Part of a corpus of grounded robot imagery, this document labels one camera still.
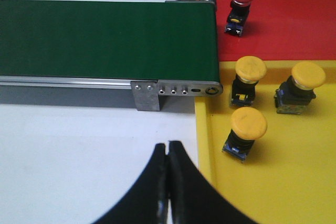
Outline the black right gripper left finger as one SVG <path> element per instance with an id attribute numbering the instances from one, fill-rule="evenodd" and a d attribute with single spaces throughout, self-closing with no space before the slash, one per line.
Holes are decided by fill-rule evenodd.
<path id="1" fill-rule="evenodd" d="M 95 223 L 167 223 L 167 162 L 159 143 L 132 187 Z"/>

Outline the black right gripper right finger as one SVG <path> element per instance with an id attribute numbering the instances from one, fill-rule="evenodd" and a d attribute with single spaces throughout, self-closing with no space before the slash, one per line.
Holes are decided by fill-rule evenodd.
<path id="1" fill-rule="evenodd" d="M 182 142 L 169 142 L 169 191 L 174 223 L 255 223 L 205 179 Z"/>

